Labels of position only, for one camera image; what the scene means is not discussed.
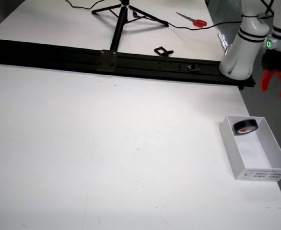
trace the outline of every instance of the white table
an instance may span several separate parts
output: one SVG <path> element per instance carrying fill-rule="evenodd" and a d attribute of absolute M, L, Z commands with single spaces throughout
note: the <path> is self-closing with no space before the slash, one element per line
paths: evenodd
<path fill-rule="evenodd" d="M 190 25 L 176 11 L 212 23 L 202 0 L 132 3 L 176 25 Z M 108 49 L 115 24 L 27 0 L 0 39 Z M 154 26 L 128 24 L 119 52 L 222 56 L 215 29 Z M 0 230 L 281 229 L 278 185 L 233 178 L 225 115 L 248 115 L 236 87 L 0 65 Z"/>

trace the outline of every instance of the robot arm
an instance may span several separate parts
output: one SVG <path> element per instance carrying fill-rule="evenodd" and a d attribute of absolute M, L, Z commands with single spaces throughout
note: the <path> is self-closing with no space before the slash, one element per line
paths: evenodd
<path fill-rule="evenodd" d="M 241 27 L 227 54 L 222 58 L 220 71 L 235 80 L 249 78 L 255 58 L 265 41 L 268 50 L 262 59 L 265 73 L 261 80 L 261 88 L 265 91 L 275 72 L 281 80 L 281 0 L 242 0 L 242 6 Z M 274 14 L 274 27 L 269 36 L 269 26 L 258 17 L 264 12 Z"/>

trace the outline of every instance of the black clamp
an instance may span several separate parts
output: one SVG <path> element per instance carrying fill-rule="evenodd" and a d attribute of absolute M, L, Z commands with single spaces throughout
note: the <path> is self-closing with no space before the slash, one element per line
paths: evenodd
<path fill-rule="evenodd" d="M 97 63 L 97 70 L 113 72 L 116 67 L 117 51 L 101 50 Z"/>
<path fill-rule="evenodd" d="M 173 53 L 174 53 L 173 50 L 167 51 L 167 50 L 166 50 L 164 47 L 162 47 L 162 46 L 161 46 L 161 47 L 158 47 L 158 48 L 156 48 L 156 49 L 154 49 L 154 51 L 155 51 L 155 53 L 157 53 L 158 55 L 164 56 L 164 57 L 167 57 L 167 56 L 169 56 L 170 54 L 173 54 Z"/>

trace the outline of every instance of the white box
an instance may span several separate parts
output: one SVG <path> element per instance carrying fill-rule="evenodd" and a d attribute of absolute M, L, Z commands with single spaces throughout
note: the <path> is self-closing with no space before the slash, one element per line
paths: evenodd
<path fill-rule="evenodd" d="M 259 128 L 236 135 L 233 125 L 246 119 L 255 119 Z M 236 180 L 281 179 L 281 149 L 264 117 L 226 116 L 220 132 Z"/>

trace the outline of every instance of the metal bracket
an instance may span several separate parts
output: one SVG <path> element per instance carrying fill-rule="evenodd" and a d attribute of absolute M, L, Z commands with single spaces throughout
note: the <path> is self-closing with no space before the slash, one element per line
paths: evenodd
<path fill-rule="evenodd" d="M 101 50 L 97 62 L 97 70 L 114 72 L 117 61 L 117 52 L 113 50 Z"/>

